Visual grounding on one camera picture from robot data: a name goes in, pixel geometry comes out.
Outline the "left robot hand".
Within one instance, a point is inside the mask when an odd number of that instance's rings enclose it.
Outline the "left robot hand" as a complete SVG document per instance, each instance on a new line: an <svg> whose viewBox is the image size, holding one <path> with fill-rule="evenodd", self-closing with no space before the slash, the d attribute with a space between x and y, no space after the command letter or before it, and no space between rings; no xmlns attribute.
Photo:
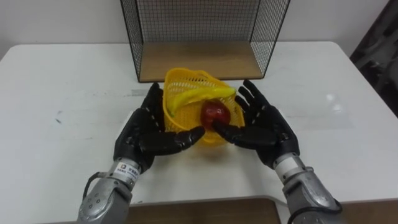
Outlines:
<svg viewBox="0 0 398 224"><path fill-rule="evenodd" d="M117 137L114 160L130 159L144 173L151 168L155 157L178 154L192 147L204 136L203 126L180 132L167 131L162 103L163 89L155 82Z"/></svg>

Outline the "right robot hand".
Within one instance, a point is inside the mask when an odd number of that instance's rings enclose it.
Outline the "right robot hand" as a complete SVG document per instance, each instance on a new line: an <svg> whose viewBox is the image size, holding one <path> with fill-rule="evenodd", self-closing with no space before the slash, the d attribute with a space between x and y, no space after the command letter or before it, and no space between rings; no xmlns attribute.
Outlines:
<svg viewBox="0 0 398 224"><path fill-rule="evenodd" d="M212 128L231 144L255 150L260 161L271 169L285 154L300 155L299 141L293 129L257 86L245 80L238 92L234 100L243 111L245 125L233 126L216 119Z"/></svg>

